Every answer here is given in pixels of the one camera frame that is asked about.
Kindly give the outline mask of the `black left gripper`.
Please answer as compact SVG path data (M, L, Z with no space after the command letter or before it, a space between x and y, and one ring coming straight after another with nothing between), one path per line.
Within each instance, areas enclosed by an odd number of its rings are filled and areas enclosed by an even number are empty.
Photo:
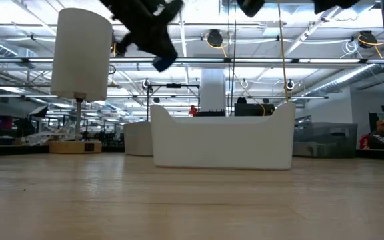
M112 20L120 21L128 30L153 28L137 37L138 48L161 59L176 60L178 53L168 33L167 25L183 8L183 0L100 0L112 13ZM114 54L123 57L135 36L126 34L116 41Z

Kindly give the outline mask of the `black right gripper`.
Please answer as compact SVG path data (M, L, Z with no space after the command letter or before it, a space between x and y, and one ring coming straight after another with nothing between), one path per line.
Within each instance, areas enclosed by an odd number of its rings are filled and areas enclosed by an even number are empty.
M247 17L254 17L264 6L265 0L236 0L240 10Z

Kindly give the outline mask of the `light grey plastic bin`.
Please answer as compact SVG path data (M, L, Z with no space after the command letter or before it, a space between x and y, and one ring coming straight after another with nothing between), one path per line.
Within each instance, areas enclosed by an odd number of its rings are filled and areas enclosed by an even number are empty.
M125 153L134 156L153 156L150 122L128 123L123 126Z

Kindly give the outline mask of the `white shade wooden base lamp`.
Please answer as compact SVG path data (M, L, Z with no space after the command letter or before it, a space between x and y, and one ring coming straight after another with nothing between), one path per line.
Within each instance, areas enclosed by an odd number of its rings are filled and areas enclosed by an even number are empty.
M60 10L50 92L76 101L74 141L51 141L49 152L101 153L100 141L82 141L81 105L107 98L112 26L101 15L78 8Z

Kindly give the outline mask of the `white building pillar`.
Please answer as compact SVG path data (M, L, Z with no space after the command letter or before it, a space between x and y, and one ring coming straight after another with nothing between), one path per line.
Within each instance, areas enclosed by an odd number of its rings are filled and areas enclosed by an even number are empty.
M200 106L202 111L225 110L226 80L224 69L202 69Z

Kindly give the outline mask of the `black background monitor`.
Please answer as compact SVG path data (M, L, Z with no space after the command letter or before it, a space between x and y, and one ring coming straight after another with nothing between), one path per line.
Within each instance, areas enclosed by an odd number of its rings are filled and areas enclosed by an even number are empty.
M275 111L273 104L236 103L234 114L238 116L270 116Z

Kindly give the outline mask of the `white plastic bin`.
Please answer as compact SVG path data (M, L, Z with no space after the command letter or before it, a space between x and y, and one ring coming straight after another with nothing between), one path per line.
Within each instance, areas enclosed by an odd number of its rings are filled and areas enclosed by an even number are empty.
M291 168L295 104L268 117L172 117L151 107L153 160L158 167Z

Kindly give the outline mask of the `dark translucent plastic bin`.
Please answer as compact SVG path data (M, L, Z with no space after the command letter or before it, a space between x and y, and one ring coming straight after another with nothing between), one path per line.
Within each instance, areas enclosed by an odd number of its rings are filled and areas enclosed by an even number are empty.
M357 124L308 122L294 129L293 156L311 158L354 158Z

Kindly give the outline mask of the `black background rig frame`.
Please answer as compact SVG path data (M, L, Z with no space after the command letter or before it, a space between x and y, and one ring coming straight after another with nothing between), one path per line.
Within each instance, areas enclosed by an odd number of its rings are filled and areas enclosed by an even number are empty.
M198 100L198 109L201 107L201 87L199 85L193 84L183 84L183 83L166 83L166 84L151 84L148 83L146 86L146 118L149 120L149 100L151 98L150 89L152 87L156 87L156 90L153 90L153 93L156 93L161 87L165 87L168 89L180 89L182 87L186 87ZM192 87L197 88L197 94L191 90Z

